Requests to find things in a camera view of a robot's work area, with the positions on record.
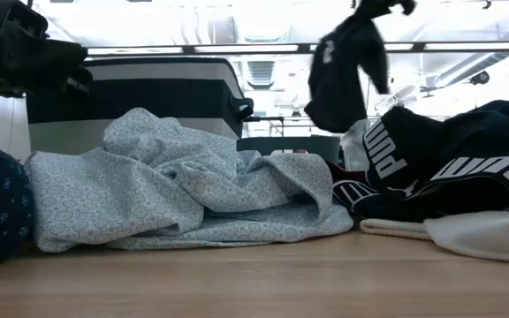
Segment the suitcase handle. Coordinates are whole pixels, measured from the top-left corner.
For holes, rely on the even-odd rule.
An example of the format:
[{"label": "suitcase handle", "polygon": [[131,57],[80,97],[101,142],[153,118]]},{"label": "suitcase handle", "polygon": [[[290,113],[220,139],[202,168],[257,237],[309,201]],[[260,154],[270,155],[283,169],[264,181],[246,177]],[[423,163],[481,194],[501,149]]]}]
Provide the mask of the suitcase handle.
[{"label": "suitcase handle", "polygon": [[272,150],[271,155],[275,154],[309,154],[309,152],[305,149],[275,149]]},{"label": "suitcase handle", "polygon": [[236,98],[235,96],[231,96],[229,105],[232,112],[241,123],[255,113],[255,102],[252,98]]}]

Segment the ceiling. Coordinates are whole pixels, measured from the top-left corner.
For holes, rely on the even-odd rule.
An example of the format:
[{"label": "ceiling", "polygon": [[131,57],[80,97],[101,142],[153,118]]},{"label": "ceiling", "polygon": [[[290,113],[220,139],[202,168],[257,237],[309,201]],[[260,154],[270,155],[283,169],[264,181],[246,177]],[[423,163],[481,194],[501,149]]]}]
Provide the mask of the ceiling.
[{"label": "ceiling", "polygon": [[[417,0],[406,17],[376,20],[386,42],[509,41],[509,0]],[[352,0],[34,0],[53,38],[88,47],[318,42],[352,14]],[[291,115],[308,102],[311,56],[228,57],[255,110]],[[378,95],[362,74],[368,113],[396,101],[423,115],[448,117],[487,101],[509,99],[509,54],[391,54],[392,95]],[[488,72],[486,85],[471,85]]]}]

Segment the white wall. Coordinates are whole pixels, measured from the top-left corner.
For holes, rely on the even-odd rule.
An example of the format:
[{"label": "white wall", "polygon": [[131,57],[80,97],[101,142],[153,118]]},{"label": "white wall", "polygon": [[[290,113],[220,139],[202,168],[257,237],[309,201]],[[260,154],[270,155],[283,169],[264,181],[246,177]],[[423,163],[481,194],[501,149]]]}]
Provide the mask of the white wall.
[{"label": "white wall", "polygon": [[21,162],[30,155],[25,99],[0,97],[0,149]]}]

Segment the white cloth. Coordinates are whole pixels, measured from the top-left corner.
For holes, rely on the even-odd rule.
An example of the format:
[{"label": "white cloth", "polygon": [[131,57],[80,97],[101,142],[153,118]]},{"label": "white cloth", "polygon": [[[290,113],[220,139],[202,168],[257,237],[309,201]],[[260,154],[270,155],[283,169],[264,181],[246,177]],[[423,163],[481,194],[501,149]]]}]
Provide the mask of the white cloth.
[{"label": "white cloth", "polygon": [[133,109],[82,155],[37,152],[26,164],[34,241],[129,250],[251,246],[349,231],[318,155],[261,157],[236,141]]},{"label": "white cloth", "polygon": [[509,212],[478,212],[404,223],[369,219],[362,231],[410,239],[432,240],[438,246],[467,256],[509,261]]},{"label": "white cloth", "polygon": [[369,127],[370,122],[368,119],[361,119],[341,136],[340,143],[345,156],[345,168],[348,171],[368,170],[368,158],[364,150],[362,136],[364,136]]}]

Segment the wooden floor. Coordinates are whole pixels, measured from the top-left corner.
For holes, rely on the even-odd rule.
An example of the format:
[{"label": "wooden floor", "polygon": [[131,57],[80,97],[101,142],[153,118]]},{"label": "wooden floor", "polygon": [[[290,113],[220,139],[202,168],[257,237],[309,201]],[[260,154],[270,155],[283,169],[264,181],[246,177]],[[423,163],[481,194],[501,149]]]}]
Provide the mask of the wooden floor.
[{"label": "wooden floor", "polygon": [[0,265],[0,318],[509,317],[509,264],[346,234],[291,245],[26,252]]}]

